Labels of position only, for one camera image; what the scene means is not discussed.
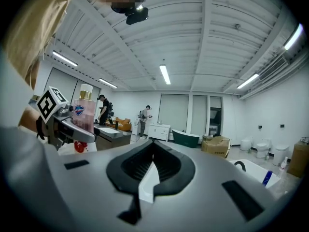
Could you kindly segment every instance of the fluorescent light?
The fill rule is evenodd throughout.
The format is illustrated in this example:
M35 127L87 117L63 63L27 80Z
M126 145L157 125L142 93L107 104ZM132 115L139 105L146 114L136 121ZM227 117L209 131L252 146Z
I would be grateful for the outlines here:
M289 40L289 42L284 46L285 50L289 50L291 46L296 42L298 37L300 36L301 32L303 31L303 25L299 24L296 32L292 36L292 38Z
M113 84L111 84L111 83L109 83L109 82L106 82L106 81L103 80L102 78L100 78L99 80L100 80L101 82L106 83L107 85L109 85L109 86L111 86L111 87L113 87L113 88L118 88L117 86L115 86L115 85L113 85Z
M67 59L66 57L62 56L62 55L59 54L58 52L53 51L53 54L56 55L57 57L63 59L64 61L70 63L71 65L73 65L73 66L75 66L75 67L77 66L77 63L74 63L73 61Z
M245 81L243 84L239 85L237 88L240 89L244 86L246 86L248 83L252 82L255 78L257 78L259 75L254 74L252 77L250 77L247 81Z
M170 85L169 74L168 71L166 70L166 65L160 65L160 70L162 72L166 84Z

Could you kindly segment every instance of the window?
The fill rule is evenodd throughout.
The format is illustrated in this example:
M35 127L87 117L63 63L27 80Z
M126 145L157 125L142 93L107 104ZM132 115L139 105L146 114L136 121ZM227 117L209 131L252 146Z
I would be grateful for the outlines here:
M211 97L211 117L209 135L221 134L222 107L221 97Z
M193 96L191 134L202 136L206 131L207 96Z
M161 95L159 120L171 129L186 131L188 117L188 95Z

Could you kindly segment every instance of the person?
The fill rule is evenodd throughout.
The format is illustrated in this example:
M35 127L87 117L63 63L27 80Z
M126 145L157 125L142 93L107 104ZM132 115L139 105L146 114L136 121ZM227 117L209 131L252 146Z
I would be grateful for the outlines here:
M103 102L103 106L101 108L101 112L100 112L100 115L98 116L98 121L99 122L99 125L105 125L106 123L106 120L108 118L108 108L110 106L110 103L109 101L105 98L104 95L100 95L98 100L100 100L101 102Z
M25 82L34 89L40 66L39 55L55 34L70 0L28 0L11 23L1 42L7 60ZM125 4L135 0L99 0ZM37 132L38 111L28 106L19 125ZM42 131L47 132L42 123Z
M145 132L145 126L146 126L146 121L147 118L151 118L151 115L148 115L147 111L150 110L150 106L146 106L146 108L143 110L142 114L141 114L141 119L140 119L140 139L146 139L144 136L144 132Z

